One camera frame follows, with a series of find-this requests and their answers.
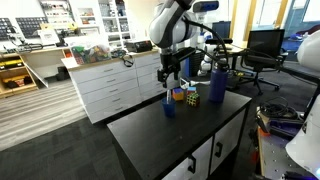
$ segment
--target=drawer handle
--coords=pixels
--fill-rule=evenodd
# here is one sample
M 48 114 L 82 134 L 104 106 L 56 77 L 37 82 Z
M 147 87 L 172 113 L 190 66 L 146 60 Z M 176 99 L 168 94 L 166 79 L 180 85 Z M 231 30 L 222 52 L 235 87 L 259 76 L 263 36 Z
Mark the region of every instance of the drawer handle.
M 107 70 L 104 70 L 103 72 L 109 72 L 109 71 L 113 71 L 113 69 L 107 69 Z
M 123 109 L 123 107 L 120 107 L 120 108 L 118 108 L 118 109 L 115 109 L 115 111 L 119 111 L 120 109 Z
M 116 79 L 112 79 L 112 80 L 110 80 L 110 81 L 107 81 L 107 82 L 113 82 L 113 81 L 115 81 Z
M 223 144 L 221 142 L 217 142 L 216 146 L 219 148 L 219 151 L 216 152 L 214 155 L 220 158 L 222 154 Z
M 192 172 L 193 174 L 196 173 L 196 165 L 197 165 L 197 159 L 194 156 L 189 156 L 189 159 L 192 160 L 192 166 L 188 167 L 188 171 Z
M 109 92 L 115 92 L 115 91 L 118 91 L 118 89 L 114 89 L 114 90 L 112 90 L 112 91 L 109 91 Z
M 115 99 L 115 100 L 113 100 L 112 102 L 117 102 L 117 101 L 119 101 L 121 98 L 118 98 L 118 99 Z

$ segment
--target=black table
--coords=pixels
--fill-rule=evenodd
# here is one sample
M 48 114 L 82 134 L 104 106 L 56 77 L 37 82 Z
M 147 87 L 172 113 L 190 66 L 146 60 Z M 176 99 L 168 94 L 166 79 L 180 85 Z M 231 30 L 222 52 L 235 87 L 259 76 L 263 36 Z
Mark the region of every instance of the black table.
M 201 97 L 200 107 L 198 108 L 177 102 L 176 118 L 174 119 L 168 119 L 164 116 L 162 105 L 158 101 L 108 124 L 126 179 L 161 179 L 170 171 L 175 170 L 174 168 L 181 162 L 185 162 L 186 158 L 194 155 L 193 152 L 205 142 L 212 143 L 212 147 L 210 145 L 209 149 L 211 152 L 210 162 L 216 159 L 213 156 L 217 156 L 217 153 L 225 157 L 224 162 L 215 172 L 218 172 L 219 168 L 227 167 L 225 172 L 230 176 L 251 98 L 226 92 L 222 104 L 213 104 L 207 100 L 208 90 L 209 87 L 197 88 Z M 228 129 L 231 127 L 229 127 L 231 122 L 236 122 L 237 127 Z M 234 148 L 231 145 L 230 147 L 226 144 L 223 146 L 221 143 L 219 145 L 219 142 L 209 141 L 217 139 L 219 136 L 231 142 L 228 138 L 231 138 L 233 132 L 237 131 L 236 128 L 239 130 L 234 138 Z M 227 132 L 228 135 L 221 137 L 221 133 L 218 134 L 217 132 L 222 130 Z M 230 154 L 229 152 L 223 154 L 223 150 L 228 150 L 228 148 Z M 208 166 L 205 166 L 205 172 L 208 175 L 211 174 L 210 169 L 213 166 L 215 165 L 208 164 Z

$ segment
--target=water bottle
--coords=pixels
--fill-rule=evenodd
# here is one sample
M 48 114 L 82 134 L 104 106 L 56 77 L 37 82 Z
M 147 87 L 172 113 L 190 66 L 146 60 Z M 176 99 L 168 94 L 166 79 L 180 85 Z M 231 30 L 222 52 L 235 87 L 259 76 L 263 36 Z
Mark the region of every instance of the water bottle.
M 225 61 L 218 61 L 211 72 L 209 100 L 221 103 L 224 99 L 228 80 L 229 65 Z

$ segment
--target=computer monitor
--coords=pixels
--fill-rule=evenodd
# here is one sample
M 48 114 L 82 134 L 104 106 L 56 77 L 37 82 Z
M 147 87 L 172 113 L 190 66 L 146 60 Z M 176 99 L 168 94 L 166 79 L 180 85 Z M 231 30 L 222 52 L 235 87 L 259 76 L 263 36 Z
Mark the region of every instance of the computer monitor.
M 252 55 L 267 57 L 261 54 L 264 53 L 276 58 L 280 54 L 283 36 L 284 29 L 250 31 L 247 48 L 260 52 L 250 52 Z
M 231 21 L 219 21 L 212 23 L 212 30 L 216 31 L 221 38 L 229 38 Z

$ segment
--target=office chair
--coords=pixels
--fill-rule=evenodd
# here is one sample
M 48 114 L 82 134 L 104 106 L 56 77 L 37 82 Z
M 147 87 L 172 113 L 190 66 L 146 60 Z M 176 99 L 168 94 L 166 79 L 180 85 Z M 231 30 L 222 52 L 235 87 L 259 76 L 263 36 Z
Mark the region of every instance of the office chair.
M 278 69 L 283 64 L 287 55 L 287 53 L 280 54 L 283 36 L 283 29 L 250 31 L 247 45 L 248 50 L 242 56 L 241 67 L 252 70 L 256 74 L 254 77 L 241 77 L 238 85 L 253 82 L 253 85 L 257 86 L 259 90 L 258 95 L 263 94 L 260 83 L 274 86 L 276 91 L 280 89 L 278 84 L 259 77 L 259 73 L 276 71 L 275 69 Z

